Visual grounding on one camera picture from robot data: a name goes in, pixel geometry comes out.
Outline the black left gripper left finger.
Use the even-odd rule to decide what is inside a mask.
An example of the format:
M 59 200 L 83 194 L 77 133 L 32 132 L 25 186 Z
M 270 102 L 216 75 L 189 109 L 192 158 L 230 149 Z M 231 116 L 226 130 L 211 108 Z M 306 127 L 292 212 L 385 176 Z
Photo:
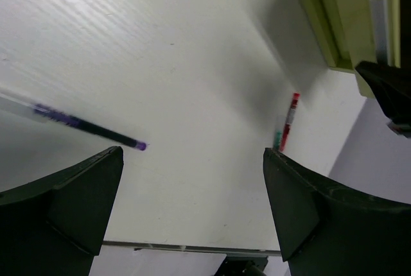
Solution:
M 1 275 L 88 275 L 123 172 L 110 147 L 1 193 Z

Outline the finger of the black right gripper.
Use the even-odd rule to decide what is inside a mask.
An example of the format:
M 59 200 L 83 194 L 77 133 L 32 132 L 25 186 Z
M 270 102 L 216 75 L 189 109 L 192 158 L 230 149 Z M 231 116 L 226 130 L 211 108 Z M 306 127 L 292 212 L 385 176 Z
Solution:
M 410 124 L 410 69 L 362 61 L 355 70 L 396 125 Z

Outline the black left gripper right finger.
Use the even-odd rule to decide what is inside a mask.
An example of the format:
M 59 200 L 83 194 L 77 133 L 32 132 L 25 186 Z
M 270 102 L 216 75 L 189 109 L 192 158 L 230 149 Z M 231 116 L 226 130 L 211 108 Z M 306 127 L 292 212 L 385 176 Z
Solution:
M 271 148 L 263 174 L 292 275 L 409 275 L 410 206 L 357 191 Z

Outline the green metal drawer toolbox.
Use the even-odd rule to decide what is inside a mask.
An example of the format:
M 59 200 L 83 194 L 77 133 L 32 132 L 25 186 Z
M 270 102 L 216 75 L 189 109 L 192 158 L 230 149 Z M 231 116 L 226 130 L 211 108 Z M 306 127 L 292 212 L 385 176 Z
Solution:
M 401 0 L 300 0 L 327 65 L 401 65 Z

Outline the red pen refill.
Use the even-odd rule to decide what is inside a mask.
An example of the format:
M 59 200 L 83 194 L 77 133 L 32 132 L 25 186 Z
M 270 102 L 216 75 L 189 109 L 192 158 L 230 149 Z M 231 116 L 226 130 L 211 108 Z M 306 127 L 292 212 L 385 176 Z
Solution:
M 295 116 L 295 111 L 297 109 L 298 106 L 298 102 L 299 102 L 299 98 L 300 98 L 301 94 L 298 92 L 294 92 L 293 93 L 293 97 L 286 115 L 286 119 L 285 119 L 285 123 L 284 123 L 284 128 L 282 131 L 282 137 L 281 137 L 281 141 L 280 141 L 280 145 L 279 145 L 279 151 L 283 152 L 286 146 L 286 142 L 287 142 L 287 138 L 288 135 L 290 133 L 290 129 L 293 123 L 293 119 Z

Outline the green pen refill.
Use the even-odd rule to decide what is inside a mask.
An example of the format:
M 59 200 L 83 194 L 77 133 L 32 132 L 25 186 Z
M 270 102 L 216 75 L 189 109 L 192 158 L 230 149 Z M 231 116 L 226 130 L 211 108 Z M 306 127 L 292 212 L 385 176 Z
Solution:
M 286 117 L 284 115 L 277 115 L 274 128 L 274 143 L 273 148 L 279 150 L 283 138 L 283 130 Z

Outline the purple pen refill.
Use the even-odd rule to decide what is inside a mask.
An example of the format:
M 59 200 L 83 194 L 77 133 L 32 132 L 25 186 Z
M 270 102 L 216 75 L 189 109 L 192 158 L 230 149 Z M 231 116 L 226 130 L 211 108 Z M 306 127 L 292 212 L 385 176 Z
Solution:
M 53 107 L 34 102 L 31 99 L 6 90 L 1 90 L 1 110 L 38 122 L 45 123 L 46 121 L 52 121 L 60 123 L 81 132 L 93 134 L 139 151 L 145 151 L 148 146 L 143 141 L 59 111 Z

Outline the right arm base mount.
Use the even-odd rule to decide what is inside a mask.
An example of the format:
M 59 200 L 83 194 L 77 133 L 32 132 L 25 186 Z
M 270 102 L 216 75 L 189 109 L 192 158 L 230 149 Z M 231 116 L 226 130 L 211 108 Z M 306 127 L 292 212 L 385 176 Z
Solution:
M 268 257 L 228 256 L 214 276 L 265 276 Z

